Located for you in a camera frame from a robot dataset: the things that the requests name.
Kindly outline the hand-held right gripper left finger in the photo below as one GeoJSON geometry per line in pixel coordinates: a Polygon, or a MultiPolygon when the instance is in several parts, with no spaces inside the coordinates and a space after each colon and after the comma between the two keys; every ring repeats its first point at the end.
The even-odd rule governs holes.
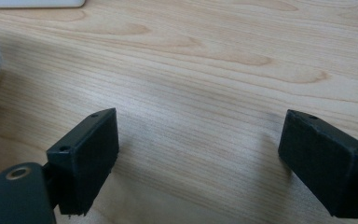
{"type": "Polygon", "coordinates": [[[85,215],[111,174],[119,152],[117,111],[85,117],[48,151],[50,204],[63,215],[85,215]]]}

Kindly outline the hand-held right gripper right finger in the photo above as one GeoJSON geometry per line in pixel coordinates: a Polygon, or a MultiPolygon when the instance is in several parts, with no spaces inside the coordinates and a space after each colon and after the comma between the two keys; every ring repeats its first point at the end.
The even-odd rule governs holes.
{"type": "Polygon", "coordinates": [[[288,110],[279,157],[329,214],[358,218],[358,140],[313,115],[288,110]]]}

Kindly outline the white plastic basket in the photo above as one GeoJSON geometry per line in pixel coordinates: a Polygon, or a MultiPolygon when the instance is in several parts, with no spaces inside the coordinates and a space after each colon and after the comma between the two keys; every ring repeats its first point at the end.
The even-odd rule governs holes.
{"type": "Polygon", "coordinates": [[[86,0],[0,0],[0,8],[81,7],[86,0]]]}

